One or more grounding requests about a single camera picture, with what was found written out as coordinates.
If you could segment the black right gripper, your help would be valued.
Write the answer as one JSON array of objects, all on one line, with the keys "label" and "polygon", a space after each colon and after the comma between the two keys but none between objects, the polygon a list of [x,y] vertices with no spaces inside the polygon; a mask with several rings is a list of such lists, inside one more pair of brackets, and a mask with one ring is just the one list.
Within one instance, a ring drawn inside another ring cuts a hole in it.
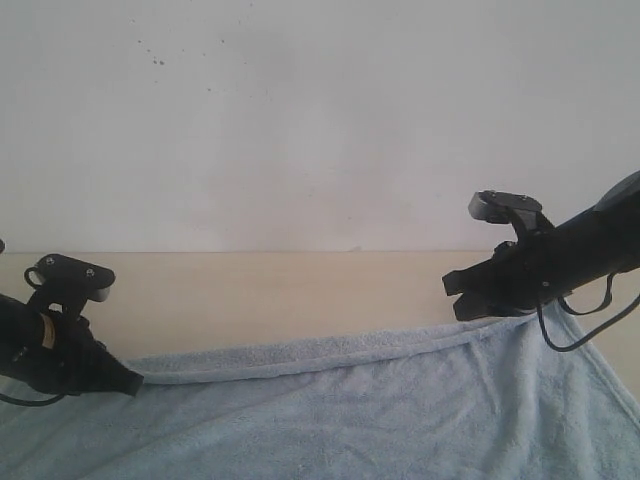
[{"label": "black right gripper", "polygon": [[[528,315],[575,288],[575,221],[554,226],[540,211],[504,209],[491,223],[511,224],[517,242],[496,247],[492,259],[442,277],[457,321]],[[489,300],[480,295],[489,296]]]}]

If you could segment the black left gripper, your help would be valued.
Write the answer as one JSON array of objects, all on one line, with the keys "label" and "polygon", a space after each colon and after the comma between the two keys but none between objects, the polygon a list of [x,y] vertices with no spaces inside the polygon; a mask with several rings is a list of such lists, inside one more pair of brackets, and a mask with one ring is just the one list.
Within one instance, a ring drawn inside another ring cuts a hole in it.
[{"label": "black left gripper", "polygon": [[41,393],[130,397],[144,381],[106,352],[87,319],[68,322],[58,311],[43,314],[24,304],[14,306],[14,378]]}]

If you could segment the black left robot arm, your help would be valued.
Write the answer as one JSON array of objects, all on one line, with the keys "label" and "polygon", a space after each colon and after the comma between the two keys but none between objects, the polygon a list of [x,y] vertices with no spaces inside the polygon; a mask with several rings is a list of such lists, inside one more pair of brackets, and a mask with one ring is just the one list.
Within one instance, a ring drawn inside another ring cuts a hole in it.
[{"label": "black left robot arm", "polygon": [[135,396],[143,384],[142,375],[94,337],[86,318],[41,312],[6,295],[1,297],[1,374],[56,397]]}]

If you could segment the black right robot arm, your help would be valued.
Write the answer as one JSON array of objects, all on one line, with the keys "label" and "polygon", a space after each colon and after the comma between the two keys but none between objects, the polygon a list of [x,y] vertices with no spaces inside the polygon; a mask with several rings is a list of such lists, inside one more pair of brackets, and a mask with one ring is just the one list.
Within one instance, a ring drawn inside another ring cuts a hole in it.
[{"label": "black right robot arm", "polygon": [[498,245],[490,259],[444,276],[459,321],[526,315],[598,278],[639,266],[637,173],[560,225],[522,194],[480,191],[468,210],[476,220],[511,225],[517,239]]}]

